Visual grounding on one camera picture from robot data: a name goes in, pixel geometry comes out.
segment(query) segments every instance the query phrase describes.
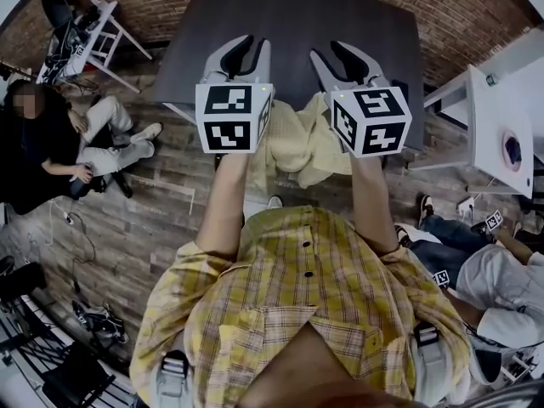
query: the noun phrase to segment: small white side table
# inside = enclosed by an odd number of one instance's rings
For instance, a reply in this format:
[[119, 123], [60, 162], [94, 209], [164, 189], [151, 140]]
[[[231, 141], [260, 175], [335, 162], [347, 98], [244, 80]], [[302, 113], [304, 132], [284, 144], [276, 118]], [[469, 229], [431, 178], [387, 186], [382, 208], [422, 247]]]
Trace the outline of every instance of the small white side table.
[[[533, 133], [530, 119], [510, 90], [500, 83], [489, 86], [485, 74], [469, 65], [467, 71], [454, 78], [427, 97], [429, 107], [458, 89], [467, 92], [468, 150], [445, 153], [432, 159], [413, 161], [411, 171], [439, 167], [472, 165], [488, 173], [505, 185], [469, 186], [469, 193], [521, 194], [527, 198], [533, 193]], [[521, 166], [510, 170], [502, 156], [503, 136], [511, 131], [521, 147]]]
[[[120, 76], [118, 76], [115, 72], [110, 70], [108, 68], [111, 58], [113, 57], [113, 54], [116, 52], [117, 45], [119, 45], [119, 42], [121, 41], [121, 38], [125, 36], [131, 43], [133, 43], [136, 48], [141, 51], [144, 56], [152, 60], [153, 58], [149, 53], [147, 53], [144, 48], [136, 42], [136, 40], [130, 35], [125, 29], [122, 28], [122, 26], [116, 21], [116, 19], [113, 17], [112, 13], [113, 10], [116, 8], [117, 2], [105, 2], [102, 1], [100, 4], [97, 5], [100, 13], [99, 23], [94, 27], [94, 29], [90, 32], [90, 37], [88, 39], [87, 44], [85, 47], [80, 47], [76, 53], [74, 53], [70, 60], [66, 63], [65, 67], [60, 71], [59, 75], [57, 76], [58, 81], [62, 81], [66, 77], [70, 76], [76, 76], [78, 74], [81, 74], [83, 70], [85, 69], [85, 65], [87, 63], [92, 64], [99, 70], [103, 71], [105, 74], [110, 76], [111, 78], [116, 79], [119, 83], [122, 83], [127, 88], [131, 89], [135, 93], [139, 94], [140, 90], [136, 88], [134, 85], [130, 84]], [[111, 26], [115, 27], [116, 33], [108, 33], [103, 31], [106, 23], [110, 23]], [[99, 37], [102, 38], [101, 44], [95, 48], [95, 45], [97, 45], [97, 41]], [[107, 44], [108, 41], [111, 41], [110, 49], [107, 52], [102, 51], [104, 46]], [[42, 65], [42, 69], [40, 70], [40, 73], [37, 77], [37, 83], [43, 83], [43, 74], [47, 70], [47, 66], [45, 64]]]

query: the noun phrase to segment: hand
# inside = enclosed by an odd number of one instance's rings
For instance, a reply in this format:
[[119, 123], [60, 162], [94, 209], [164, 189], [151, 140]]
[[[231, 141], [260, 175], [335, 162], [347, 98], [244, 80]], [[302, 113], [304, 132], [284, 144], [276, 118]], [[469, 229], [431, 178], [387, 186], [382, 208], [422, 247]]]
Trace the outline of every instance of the hand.
[[74, 175], [85, 184], [89, 184], [93, 179], [93, 172], [87, 165], [75, 165]]
[[71, 125], [79, 134], [86, 133], [88, 131], [87, 118], [81, 116], [75, 110], [68, 110], [68, 117], [70, 118]]

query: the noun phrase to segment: forearm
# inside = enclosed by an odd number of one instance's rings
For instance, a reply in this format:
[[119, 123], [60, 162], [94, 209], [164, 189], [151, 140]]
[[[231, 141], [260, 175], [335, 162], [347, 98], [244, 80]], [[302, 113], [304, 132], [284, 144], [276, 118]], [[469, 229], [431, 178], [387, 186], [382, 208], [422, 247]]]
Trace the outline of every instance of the forearm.
[[443, 289], [442, 292], [450, 300], [451, 305], [453, 305], [453, 308], [456, 309], [457, 313], [461, 316], [461, 319], [467, 322], [472, 328], [477, 329], [479, 322], [482, 320], [482, 317], [484, 317], [484, 311], [479, 310], [472, 304], [453, 296], [445, 289]]
[[74, 166], [61, 165], [60, 163], [49, 163], [43, 169], [51, 175], [74, 175]]
[[530, 257], [533, 255], [531, 249], [509, 235], [504, 229], [496, 233], [496, 238], [502, 245], [512, 253], [512, 255], [523, 265], [526, 266]]
[[240, 245], [248, 155], [229, 154], [215, 173], [196, 245], [204, 252], [233, 261]]
[[351, 157], [351, 168], [355, 230], [378, 256], [394, 251], [399, 247], [399, 241], [389, 210], [388, 186], [381, 159]]

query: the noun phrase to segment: power strip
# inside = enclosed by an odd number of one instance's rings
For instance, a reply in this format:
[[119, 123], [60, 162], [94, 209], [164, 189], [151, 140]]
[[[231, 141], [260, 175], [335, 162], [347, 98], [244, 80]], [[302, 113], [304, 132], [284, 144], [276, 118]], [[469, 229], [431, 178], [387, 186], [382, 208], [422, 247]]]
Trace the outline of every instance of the power strip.
[[457, 204], [457, 212], [461, 216], [468, 215], [474, 209], [474, 198], [469, 196], [466, 200]]

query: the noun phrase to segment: blue jeans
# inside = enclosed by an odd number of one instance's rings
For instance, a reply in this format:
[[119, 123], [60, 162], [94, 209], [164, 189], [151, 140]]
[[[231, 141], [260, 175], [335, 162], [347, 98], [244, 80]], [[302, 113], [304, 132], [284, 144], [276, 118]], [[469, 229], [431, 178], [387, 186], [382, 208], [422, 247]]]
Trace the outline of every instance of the blue jeans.
[[454, 289], [461, 266], [475, 252], [493, 242], [489, 236], [471, 231], [462, 222], [446, 221], [436, 214], [427, 216], [420, 230], [431, 233], [442, 243], [415, 241], [408, 247], [431, 274], [447, 270], [450, 287]]

